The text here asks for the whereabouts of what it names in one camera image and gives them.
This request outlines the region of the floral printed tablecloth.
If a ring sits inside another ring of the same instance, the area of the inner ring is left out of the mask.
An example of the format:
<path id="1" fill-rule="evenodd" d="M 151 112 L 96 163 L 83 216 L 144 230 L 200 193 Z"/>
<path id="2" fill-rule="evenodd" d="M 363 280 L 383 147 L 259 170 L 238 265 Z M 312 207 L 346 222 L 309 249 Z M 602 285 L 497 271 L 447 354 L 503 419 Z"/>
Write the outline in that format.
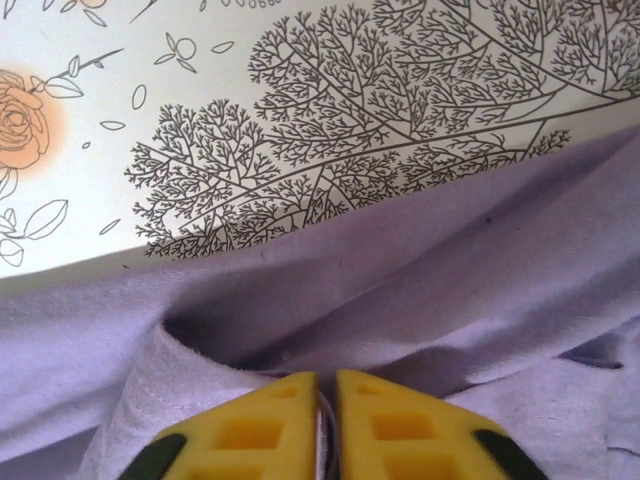
<path id="1" fill-rule="evenodd" d="M 0 298 L 640 125 L 640 0 L 0 0 Z"/>

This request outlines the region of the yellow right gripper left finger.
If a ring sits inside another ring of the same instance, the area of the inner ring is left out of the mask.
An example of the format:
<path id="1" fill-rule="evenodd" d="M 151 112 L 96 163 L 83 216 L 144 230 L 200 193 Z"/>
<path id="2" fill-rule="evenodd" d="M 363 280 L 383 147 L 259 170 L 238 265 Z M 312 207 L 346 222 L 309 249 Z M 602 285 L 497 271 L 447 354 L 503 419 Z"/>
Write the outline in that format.
<path id="1" fill-rule="evenodd" d="M 302 372 L 178 422 L 127 466 L 127 480 L 316 480 L 317 378 Z"/>

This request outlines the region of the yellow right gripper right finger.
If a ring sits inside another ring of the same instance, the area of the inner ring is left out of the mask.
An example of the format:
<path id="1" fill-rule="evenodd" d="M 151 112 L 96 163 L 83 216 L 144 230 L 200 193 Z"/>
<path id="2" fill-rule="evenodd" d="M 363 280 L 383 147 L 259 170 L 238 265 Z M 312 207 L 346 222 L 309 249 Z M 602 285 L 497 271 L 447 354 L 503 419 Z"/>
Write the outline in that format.
<path id="1" fill-rule="evenodd" d="M 494 421 L 354 371 L 336 376 L 341 480 L 543 480 Z"/>

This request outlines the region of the purple t-shirt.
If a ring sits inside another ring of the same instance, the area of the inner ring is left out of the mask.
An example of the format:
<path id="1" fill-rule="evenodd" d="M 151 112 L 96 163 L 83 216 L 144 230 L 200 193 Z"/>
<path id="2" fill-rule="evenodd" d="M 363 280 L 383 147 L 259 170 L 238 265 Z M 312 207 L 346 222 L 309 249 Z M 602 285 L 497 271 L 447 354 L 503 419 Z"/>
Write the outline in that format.
<path id="1" fill-rule="evenodd" d="M 640 128 L 261 246 L 0 298 L 0 480 L 127 480 L 164 429 L 336 376 L 500 425 L 543 480 L 640 480 Z"/>

